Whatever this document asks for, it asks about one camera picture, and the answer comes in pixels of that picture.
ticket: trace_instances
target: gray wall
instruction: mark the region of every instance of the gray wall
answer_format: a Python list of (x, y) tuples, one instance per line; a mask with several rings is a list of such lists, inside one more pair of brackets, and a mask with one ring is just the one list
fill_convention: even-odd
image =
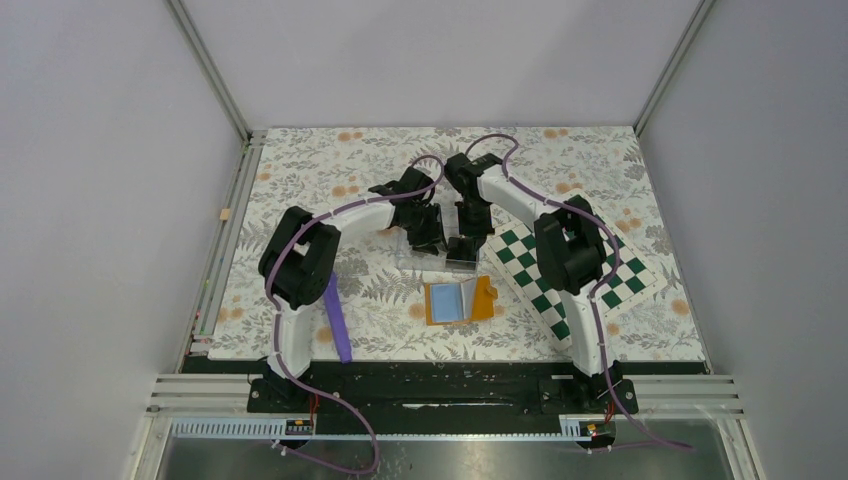
[(254, 128), (628, 125), (698, 0), (186, 0)]
[(642, 144), (769, 478), (844, 478), (848, 3), (763, 3), (718, 2)]
[(117, 478), (238, 141), (161, 1), (3, 2), (0, 477)]

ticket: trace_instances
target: purple cable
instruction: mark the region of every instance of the purple cable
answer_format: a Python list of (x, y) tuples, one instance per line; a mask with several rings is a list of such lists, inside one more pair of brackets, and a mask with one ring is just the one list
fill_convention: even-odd
[[(612, 280), (613, 276), (615, 276), (616, 272), (618, 271), (618, 267), (621, 265), (621, 254), (619, 252), (618, 242), (615, 241), (615, 235), (613, 235), (612, 231), (610, 231), (610, 229), (606, 225), (604, 225), (604, 222), (602, 222), (598, 217), (590, 213), (584, 212), (579, 208), (574, 208), (562, 202), (551, 200), (548, 197), (542, 195), (541, 193), (536, 192), (527, 185), (524, 185), (523, 183), (521, 183), (521, 181), (511, 177), (509, 175), (509, 169), (507, 167), (507, 164), (509, 163), (509, 157), (513, 153), (515, 153), (516, 150), (518, 150), (519, 144), (518, 140), (516, 140), (515, 137), (507, 135), (505, 133), (490, 133), (488, 135), (483, 135), (477, 140), (474, 140), (474, 142), (472, 142), (471, 145), (468, 146), (468, 148), (465, 150), (465, 155), (467, 156), (475, 145), (489, 138), (503, 138), (513, 143), (513, 147), (509, 149), (508, 152), (506, 152), (506, 155), (504, 155), (503, 164), (501, 165), (501, 170), (503, 171), (504, 177), (506, 177), (509, 183), (515, 185), (522, 192), (526, 193), (527, 195), (530, 195), (536, 200), (539, 200), (547, 205), (553, 205), (555, 207), (568, 210), (571, 213), (580, 215), (581, 217), (588, 219), (589, 221), (597, 225), (598, 228), (603, 230), (604, 235), (606, 235), (607, 238), (610, 240), (610, 244), (612, 244), (613, 256), (615, 257), (615, 263), (613, 264), (610, 273), (603, 277), (597, 284), (595, 284), (592, 290), (589, 291), (589, 302), (592, 304), (592, 315), (595, 317), (595, 327), (598, 329), (598, 339), (600, 340), (601, 344), (604, 344), (604, 323), (601, 320), (601, 312), (598, 310), (598, 304), (595, 302), (595, 294), (598, 292), (598, 289), (600, 289), (601, 287), (609, 283), (610, 280)], [(606, 348), (601, 348), (601, 365), (604, 368), (604, 379), (607, 382), (607, 388), (609, 388), (610, 397), (612, 398), (613, 402), (615, 402), (615, 406), (618, 408), (618, 411), (621, 412), (634, 427), (636, 427), (640, 432), (645, 434), (648, 438), (650, 438), (659, 445), (688, 453), (695, 451), (695, 447), (689, 445), (688, 443), (678, 442), (675, 440), (666, 440), (662, 437), (653, 434), (650, 430), (648, 430), (645, 424), (633, 418), (633, 415), (631, 415), (630, 412), (628, 412), (627, 409), (624, 408), (624, 405), (622, 405), (621, 400), (618, 398), (618, 394), (613, 388), (612, 378), (610, 377), (609, 373), (609, 359), (607, 359)], [(627, 445), (644, 446), (645, 443), (637, 442), (634, 444), (624, 444), (615, 447), (614, 449), (633, 448), (628, 447)]]
[(298, 230), (297, 233), (294, 234), (294, 236), (289, 241), (289, 243), (285, 246), (285, 248), (283, 248), (283, 251), (280, 253), (280, 256), (277, 257), (277, 260), (274, 262), (274, 266), (271, 268), (271, 272), (268, 275), (268, 281), (265, 283), (265, 296), (268, 297), (268, 300), (270, 300), (271, 303), (274, 305), (274, 307), (277, 309), (277, 313), (274, 315), (273, 331), (271, 332), (271, 338), (272, 338), (272, 343), (273, 343), (273, 352), (271, 352), (271, 354), (273, 355), (274, 360), (277, 361), (277, 364), (279, 365), (280, 369), (285, 374), (286, 378), (291, 380), (292, 383), (294, 383), (298, 387), (302, 388), (303, 390), (306, 390), (307, 392), (313, 393), (315, 395), (318, 395), (320, 397), (324, 397), (328, 400), (332, 400), (332, 401), (340, 404), (341, 406), (350, 410), (350, 412), (353, 413), (354, 416), (356, 416), (356, 418), (362, 423), (362, 425), (365, 427), (365, 429), (368, 430), (368, 435), (371, 437), (371, 445), (373, 445), (373, 447), (374, 447), (374, 461), (371, 463), (371, 466), (369, 466), (368, 468), (361, 469), (361, 470), (354, 470), (352, 468), (342, 467), (340, 465), (330, 463), (326, 460), (322, 460), (318, 457), (300, 452), (298, 450), (291, 450), (288, 447), (282, 447), (282, 451), (283, 451), (284, 454), (288, 451), (288, 452), (291, 452), (293, 455), (295, 455), (297, 457), (303, 458), (305, 460), (309, 460), (311, 462), (315, 462), (319, 465), (323, 465), (327, 468), (331, 468), (333, 470), (336, 470), (336, 471), (342, 472), (342, 473), (346, 473), (348, 475), (364, 475), (364, 474), (368, 474), (368, 473), (373, 473), (375, 470), (377, 470), (377, 466), (380, 464), (380, 446), (377, 442), (377, 435), (374, 433), (374, 429), (371, 427), (371, 424), (368, 423), (368, 420), (366, 420), (365, 417), (361, 413), (359, 413), (359, 410), (357, 410), (353, 405), (342, 400), (341, 398), (338, 398), (338, 397), (336, 397), (336, 396), (334, 396), (330, 393), (324, 392), (322, 390), (318, 390), (317, 388), (311, 387), (311, 386), (301, 382), (294, 375), (292, 375), (292, 373), (289, 371), (288, 367), (286, 367), (286, 364), (283, 361), (283, 356), (280, 354), (280, 340), (279, 340), (280, 321), (281, 321), (281, 316), (283, 314), (283, 306), (280, 302), (277, 301), (276, 298), (274, 298), (274, 294), (271, 291), (271, 287), (274, 283), (274, 279), (277, 277), (277, 272), (279, 272), (280, 266), (283, 264), (283, 259), (285, 259), (286, 255), (288, 255), (289, 252), (291, 252), (292, 248), (294, 248), (294, 245), (297, 243), (297, 241), (300, 239), (300, 237), (302, 237), (306, 233), (306, 231), (309, 230), (310, 228), (312, 228), (312, 226), (315, 225), (316, 223), (321, 222), (323, 220), (326, 220), (326, 219), (328, 219), (328, 218), (330, 218), (334, 215), (338, 215), (342, 212), (346, 212), (346, 211), (348, 211), (352, 208), (360, 207), (362, 205), (367, 205), (369, 203), (388, 202), (390, 200), (401, 200), (401, 199), (404, 199), (404, 198), (410, 198), (410, 197), (414, 197), (414, 196), (417, 196), (417, 195), (421, 195), (422, 193), (426, 193), (426, 192), (436, 188), (436, 185), (438, 185), (439, 182), (441, 182), (442, 179), (445, 178), (445, 164), (442, 161), (442, 159), (440, 159), (439, 157), (437, 157), (435, 155), (422, 155), (422, 156), (416, 158), (415, 160), (413, 160), (412, 164), (410, 164), (410, 167), (414, 167), (415, 165), (418, 164), (418, 162), (420, 162), (424, 159), (428, 159), (428, 158), (435, 160), (439, 164), (439, 166), (441, 167), (441, 172), (439, 173), (439, 178), (437, 178), (436, 181), (433, 182), (431, 185), (428, 185), (428, 186), (426, 186), (422, 189), (416, 190), (414, 192), (401, 193), (401, 194), (397, 194), (397, 195), (388, 195), (388, 196), (385, 196), (385, 197), (377, 197), (377, 198), (372, 198), (372, 199), (369, 199), (369, 200), (364, 200), (364, 199), (363, 200), (357, 200), (355, 202), (348, 203), (347, 205), (342, 205), (341, 207), (339, 207), (339, 208), (337, 208), (337, 209), (335, 209), (331, 212), (327, 212), (323, 215), (313, 217), (312, 220), (306, 222), (306, 224), (304, 226), (300, 227), (300, 230)]

